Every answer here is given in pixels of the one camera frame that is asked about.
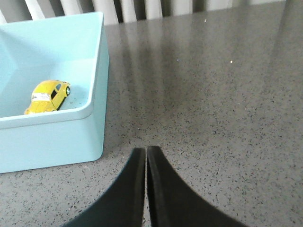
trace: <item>light blue plastic bin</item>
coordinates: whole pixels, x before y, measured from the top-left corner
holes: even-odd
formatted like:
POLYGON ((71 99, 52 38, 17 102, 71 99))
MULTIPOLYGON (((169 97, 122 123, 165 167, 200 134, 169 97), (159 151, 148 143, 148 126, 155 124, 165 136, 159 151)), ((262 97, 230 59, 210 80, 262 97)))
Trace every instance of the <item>light blue plastic bin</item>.
POLYGON ((0 173, 102 155, 108 49, 102 13, 0 26, 0 173), (23 115, 43 80, 71 84, 56 112, 23 115))

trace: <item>speckled countertop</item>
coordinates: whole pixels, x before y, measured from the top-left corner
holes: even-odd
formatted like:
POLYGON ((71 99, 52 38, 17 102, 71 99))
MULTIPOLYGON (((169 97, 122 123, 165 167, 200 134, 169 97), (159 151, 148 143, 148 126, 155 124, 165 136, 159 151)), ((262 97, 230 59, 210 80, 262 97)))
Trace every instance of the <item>speckled countertop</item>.
POLYGON ((295 0, 106 27, 103 157, 0 174, 0 226, 68 222, 109 187, 133 147, 151 144, 232 217, 303 226, 302 12, 295 0))

